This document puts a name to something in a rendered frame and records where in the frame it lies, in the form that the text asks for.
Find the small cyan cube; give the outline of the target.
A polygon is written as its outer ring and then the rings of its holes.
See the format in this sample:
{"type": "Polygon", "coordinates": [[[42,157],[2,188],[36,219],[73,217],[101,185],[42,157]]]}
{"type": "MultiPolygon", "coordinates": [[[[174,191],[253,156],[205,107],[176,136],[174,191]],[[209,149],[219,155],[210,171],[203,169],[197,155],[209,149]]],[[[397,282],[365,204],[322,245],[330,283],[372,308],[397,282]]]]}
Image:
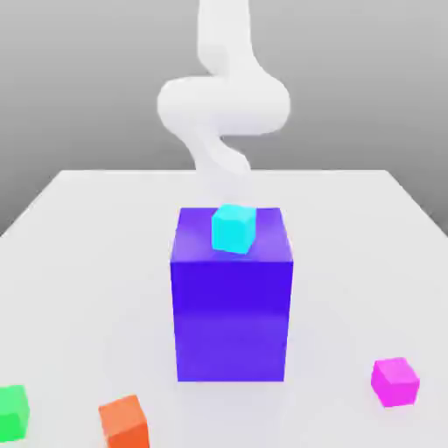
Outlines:
{"type": "Polygon", "coordinates": [[[247,254],[256,238],[256,208],[225,204],[212,216],[212,247],[247,254]]]}

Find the small orange cube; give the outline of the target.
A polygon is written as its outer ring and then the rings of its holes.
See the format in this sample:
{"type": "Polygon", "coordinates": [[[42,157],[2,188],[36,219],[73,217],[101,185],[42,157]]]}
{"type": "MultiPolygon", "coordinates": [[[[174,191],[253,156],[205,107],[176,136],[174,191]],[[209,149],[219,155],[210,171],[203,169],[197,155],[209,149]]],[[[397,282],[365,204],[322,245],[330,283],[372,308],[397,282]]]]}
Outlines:
{"type": "Polygon", "coordinates": [[[146,416],[136,395],[99,407],[107,448],[150,448],[146,416]]]}

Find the small magenta cube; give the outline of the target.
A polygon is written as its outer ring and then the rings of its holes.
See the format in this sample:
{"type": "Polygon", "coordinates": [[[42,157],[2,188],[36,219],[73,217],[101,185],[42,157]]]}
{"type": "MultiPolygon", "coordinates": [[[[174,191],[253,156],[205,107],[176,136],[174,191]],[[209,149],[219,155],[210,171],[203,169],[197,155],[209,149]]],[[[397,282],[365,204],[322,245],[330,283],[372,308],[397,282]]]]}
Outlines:
{"type": "Polygon", "coordinates": [[[413,405],[420,388],[420,378],[404,357],[376,360],[371,387],[385,408],[413,405]]]}

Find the small green cube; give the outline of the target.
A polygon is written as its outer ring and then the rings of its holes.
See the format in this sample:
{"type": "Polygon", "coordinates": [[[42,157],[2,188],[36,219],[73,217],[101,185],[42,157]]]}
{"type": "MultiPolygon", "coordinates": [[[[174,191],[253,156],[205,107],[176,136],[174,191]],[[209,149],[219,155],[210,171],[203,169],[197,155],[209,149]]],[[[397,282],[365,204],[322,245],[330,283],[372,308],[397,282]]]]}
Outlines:
{"type": "Polygon", "coordinates": [[[0,443],[25,438],[29,416],[25,386],[0,387],[0,443]]]}

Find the large purple box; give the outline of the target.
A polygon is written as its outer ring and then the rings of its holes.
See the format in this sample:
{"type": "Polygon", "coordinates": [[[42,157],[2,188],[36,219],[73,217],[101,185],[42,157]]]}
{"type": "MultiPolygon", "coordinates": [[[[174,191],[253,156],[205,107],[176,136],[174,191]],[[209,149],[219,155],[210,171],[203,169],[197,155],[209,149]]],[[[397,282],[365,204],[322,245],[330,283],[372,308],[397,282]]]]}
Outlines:
{"type": "Polygon", "coordinates": [[[282,213],[260,208],[246,255],[213,249],[214,210],[183,207],[171,252],[181,382],[284,379],[293,256],[282,213]]]}

